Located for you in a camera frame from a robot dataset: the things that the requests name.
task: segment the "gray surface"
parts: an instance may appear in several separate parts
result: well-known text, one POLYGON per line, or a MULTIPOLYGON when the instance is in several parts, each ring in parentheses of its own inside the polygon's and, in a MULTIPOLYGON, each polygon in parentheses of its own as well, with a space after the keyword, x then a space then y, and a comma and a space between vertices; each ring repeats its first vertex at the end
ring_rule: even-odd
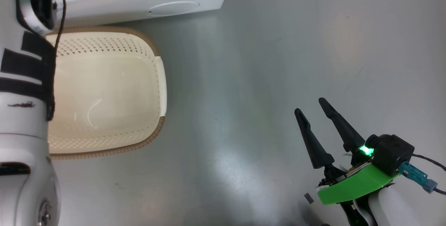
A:
MULTIPOLYGON (((346 167, 321 96, 364 137, 397 134, 444 159, 445 17, 444 0, 226 0, 121 24, 161 52, 166 122, 141 150, 56 161, 60 225, 345 225, 339 206, 317 199, 323 171, 293 110, 346 167)), ((413 163, 446 187, 439 168, 413 163)), ((403 178, 395 186, 426 225, 446 224, 444 197, 403 178)))

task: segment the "black strap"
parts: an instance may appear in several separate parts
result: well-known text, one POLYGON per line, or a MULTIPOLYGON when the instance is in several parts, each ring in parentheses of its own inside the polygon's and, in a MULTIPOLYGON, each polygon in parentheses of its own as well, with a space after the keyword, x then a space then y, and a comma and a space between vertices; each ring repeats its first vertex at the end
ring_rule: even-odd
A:
POLYGON ((5 48, 1 72, 18 74, 43 81, 43 62, 31 56, 16 53, 5 48))
POLYGON ((44 102, 48 100, 48 91, 38 85, 25 80, 14 80, 0 77, 0 92, 19 94, 40 99, 44 102))
POLYGON ((31 96, 46 102, 46 120, 50 121, 54 116, 55 105, 56 59, 54 47, 40 35, 25 31, 21 49, 40 56, 42 60, 5 48, 0 71, 41 80, 42 85, 0 77, 0 92, 31 96))

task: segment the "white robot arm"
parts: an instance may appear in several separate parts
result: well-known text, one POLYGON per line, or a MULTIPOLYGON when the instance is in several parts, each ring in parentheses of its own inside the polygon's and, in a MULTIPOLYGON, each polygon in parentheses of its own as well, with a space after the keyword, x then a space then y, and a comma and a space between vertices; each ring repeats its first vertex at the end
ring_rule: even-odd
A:
POLYGON ((54 113, 53 0, 0 0, 0 224, 55 226, 60 188, 48 148, 54 113))
POLYGON ((325 151, 311 131, 311 125, 300 109, 295 116, 314 169, 324 167, 324 176, 317 186, 323 204, 339 204, 351 226, 419 226, 416 213, 393 188, 400 175, 418 183, 427 193, 446 194, 438 183, 410 163, 412 157, 442 164, 414 154, 415 147, 396 135, 372 134, 367 140, 325 99, 319 104, 329 118, 347 152, 352 153, 350 169, 333 166, 333 156, 325 151))

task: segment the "cable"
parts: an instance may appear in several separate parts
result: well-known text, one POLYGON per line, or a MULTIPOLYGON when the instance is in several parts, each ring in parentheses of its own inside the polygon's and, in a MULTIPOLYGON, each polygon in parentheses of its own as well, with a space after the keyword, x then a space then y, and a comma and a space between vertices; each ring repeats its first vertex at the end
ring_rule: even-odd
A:
POLYGON ((443 164, 439 163, 438 161, 434 161, 434 160, 432 160, 432 159, 430 159, 428 157, 422 156, 422 155, 412 154, 412 156, 415 156, 415 157, 418 157, 418 158, 421 158, 421 159, 425 159, 426 161, 430 161, 433 164, 437 165, 438 167, 441 167, 444 171, 446 171, 446 167, 443 164))
POLYGON ((66 0, 62 1, 63 1, 62 19, 60 21, 60 27, 59 27, 59 32, 57 33, 56 43, 54 44, 54 51, 55 51, 54 56, 56 56, 57 54, 57 47, 59 45, 60 36, 62 35, 63 25, 65 24, 65 15, 67 14, 67 1, 66 0))
POLYGON ((442 191, 441 189, 433 188, 433 190, 434 190, 435 192, 439 193, 439 194, 442 194, 442 195, 445 195, 445 196, 446 196, 446 192, 445 192, 445 191, 442 191))
MULTIPOLYGON (((444 171, 446 171, 446 167, 445 167, 443 164, 439 163, 438 161, 432 160, 432 159, 430 159, 430 158, 428 158, 428 157, 425 157, 425 156, 422 156, 422 155, 412 154, 412 156, 415 156, 415 157, 418 157, 418 158, 421 158, 421 159, 425 159, 426 161, 430 161, 430 162, 432 162, 433 164, 437 165, 438 167, 441 167, 444 171)), ((439 193, 439 194, 442 194, 442 195, 445 195, 445 196, 446 196, 446 192, 445 192, 445 191, 442 191, 441 189, 433 188, 433 190, 434 190, 435 192, 439 193)))

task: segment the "plastic basket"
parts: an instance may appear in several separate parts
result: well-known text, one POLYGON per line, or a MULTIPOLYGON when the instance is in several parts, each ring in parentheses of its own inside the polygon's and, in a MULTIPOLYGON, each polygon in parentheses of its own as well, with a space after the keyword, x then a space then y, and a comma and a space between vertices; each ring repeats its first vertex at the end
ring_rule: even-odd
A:
MULTIPOLYGON (((54 45, 56 34, 47 37, 54 45)), ((70 28, 57 50, 54 159, 106 156, 141 148, 164 123, 166 75, 154 44, 129 28, 70 28)))

